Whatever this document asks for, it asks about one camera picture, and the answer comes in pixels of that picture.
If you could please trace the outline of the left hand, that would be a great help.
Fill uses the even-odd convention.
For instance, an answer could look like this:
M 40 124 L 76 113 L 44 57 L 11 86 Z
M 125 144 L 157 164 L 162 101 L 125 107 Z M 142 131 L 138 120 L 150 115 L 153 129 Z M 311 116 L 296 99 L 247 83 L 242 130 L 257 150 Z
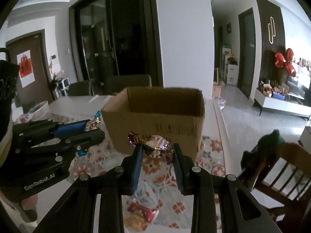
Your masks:
M 38 203 L 37 194 L 17 203 L 9 201 L 5 196 L 3 197 L 3 201 L 12 209 L 16 209 L 24 222 L 32 223 L 38 219 L 38 213 L 36 212 L 36 205 Z

